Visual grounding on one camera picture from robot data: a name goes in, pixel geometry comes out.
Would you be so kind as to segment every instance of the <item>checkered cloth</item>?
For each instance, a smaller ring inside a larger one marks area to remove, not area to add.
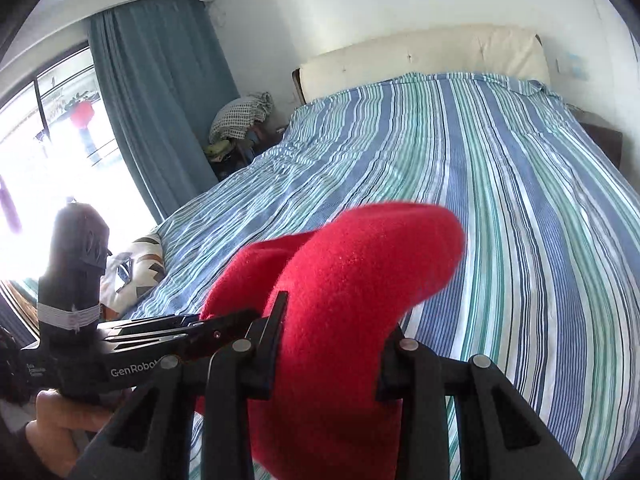
[[[256,121],[264,122],[273,108],[271,94],[249,94],[224,105],[209,130],[209,143],[221,139],[244,139]]]

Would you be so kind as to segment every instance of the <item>patterned pillow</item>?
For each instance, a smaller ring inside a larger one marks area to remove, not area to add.
[[[273,100],[268,92],[234,99],[220,108],[213,119],[209,143],[215,144],[220,139],[244,139],[246,131],[256,121],[263,123],[272,108]]]
[[[157,234],[138,238],[126,251],[109,256],[100,282],[105,319],[124,316],[163,278],[162,245]]]

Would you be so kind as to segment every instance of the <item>metal screw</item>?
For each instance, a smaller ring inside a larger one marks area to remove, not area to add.
[[[478,368],[488,368],[491,366],[491,359],[489,359],[486,355],[476,354],[474,355],[472,361]]]
[[[251,349],[251,341],[248,339],[238,339],[234,341],[232,347],[236,352],[246,352]]]
[[[165,355],[160,359],[160,367],[164,370],[171,370],[171,368],[177,367],[180,360],[175,355]]]
[[[410,339],[405,337],[400,340],[400,348],[402,350],[406,350],[407,352],[413,352],[418,349],[418,342],[415,339]]]

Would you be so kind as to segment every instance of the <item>bed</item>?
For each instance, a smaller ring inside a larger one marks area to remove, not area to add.
[[[405,334],[455,359],[487,354],[584,478],[606,478],[639,427],[640,203],[550,90],[535,33],[405,34],[311,60],[298,79],[308,104],[282,142],[157,228],[167,275],[132,316],[197,312],[245,244],[364,203],[441,204],[466,253]],[[201,429],[196,418],[193,478]]]

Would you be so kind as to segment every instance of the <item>window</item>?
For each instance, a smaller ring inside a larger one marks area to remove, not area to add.
[[[37,278],[53,220],[66,200],[91,204],[122,250],[154,225],[122,160],[100,96],[89,48],[33,79],[0,110],[0,175],[22,233],[0,218],[0,276]]]

